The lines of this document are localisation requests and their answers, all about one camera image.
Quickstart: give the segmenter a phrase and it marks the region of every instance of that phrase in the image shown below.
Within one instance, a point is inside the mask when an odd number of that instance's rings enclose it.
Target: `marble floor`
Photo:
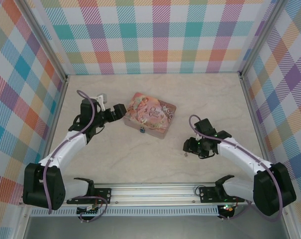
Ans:
[[[52,147],[65,137],[80,112],[80,89],[89,96],[106,93],[112,107],[127,105],[136,92],[177,106],[165,137],[158,139],[130,128],[122,120],[106,124],[72,160],[64,176],[85,177],[96,183],[214,182],[233,174],[248,176],[230,160],[216,155],[199,159],[184,156],[186,139],[194,136],[191,114],[208,118],[217,131],[225,130],[258,156],[262,156],[237,74],[143,74],[72,76]]]

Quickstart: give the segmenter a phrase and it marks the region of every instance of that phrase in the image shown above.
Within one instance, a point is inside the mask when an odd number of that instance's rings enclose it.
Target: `beige floor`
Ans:
[[[243,146],[262,156],[237,74],[144,74],[72,76],[67,89],[52,147],[65,137],[80,112],[81,98],[106,93],[112,107],[127,105],[142,92],[177,106],[176,116],[165,137],[157,139],[124,125],[108,123],[70,163],[66,178],[85,177],[96,183],[214,182],[227,174],[248,179],[228,159],[216,155],[200,160],[182,151],[194,133],[188,125],[191,114],[208,118],[216,130],[232,134]]]

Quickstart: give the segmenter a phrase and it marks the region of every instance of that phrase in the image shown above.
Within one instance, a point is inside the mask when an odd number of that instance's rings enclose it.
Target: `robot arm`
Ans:
[[[252,180],[244,181],[233,175],[219,179],[215,183],[215,192],[220,200],[224,201],[228,196],[235,196],[254,202],[257,208],[267,216],[277,212],[279,210],[279,195],[264,166],[270,169],[279,185],[283,207],[296,200],[289,173],[283,164],[272,164],[257,157],[240,145],[229,133],[216,132],[208,119],[195,123],[195,127],[197,132],[207,137],[197,136],[186,140],[184,151],[197,154],[200,158],[211,157],[210,151],[214,154],[220,154],[242,168]]]
[[[93,116],[91,103],[84,99],[81,103],[81,113],[75,117],[64,139],[68,142],[61,143],[62,146],[54,158],[50,153],[38,164],[30,163],[25,168],[23,187],[23,202],[25,204],[48,208],[43,185],[43,173],[49,160],[46,182],[53,210],[59,209],[65,200],[85,195],[90,196],[94,191],[92,180],[75,178],[71,181],[63,181],[62,175],[74,156],[90,142],[94,135],[101,132],[101,130],[97,132],[97,128],[103,129],[106,122],[121,119],[126,113],[126,108],[123,104],[118,104],[114,106],[114,111],[106,109],[104,106],[106,95],[104,94],[91,98],[91,100],[96,112],[93,123],[85,131],[78,134],[88,125]]]

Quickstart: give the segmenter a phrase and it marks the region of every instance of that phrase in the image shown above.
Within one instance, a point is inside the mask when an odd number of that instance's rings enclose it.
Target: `pink tin box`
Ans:
[[[176,106],[142,93],[131,99],[123,117],[126,125],[163,139],[175,116]]]

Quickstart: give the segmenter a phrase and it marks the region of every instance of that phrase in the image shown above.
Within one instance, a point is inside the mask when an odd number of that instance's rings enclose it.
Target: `enclosure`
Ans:
[[[27,206],[25,167],[65,138],[80,112],[76,90],[107,94],[111,109],[136,92],[177,107],[164,139],[107,123],[63,173],[111,187],[110,208],[198,210],[196,186],[250,180],[225,157],[185,154],[192,114],[283,163],[297,200],[275,223],[250,210],[228,222],[114,213],[85,225],[72,208]],[[79,235],[301,238],[301,0],[0,0],[0,239]]]

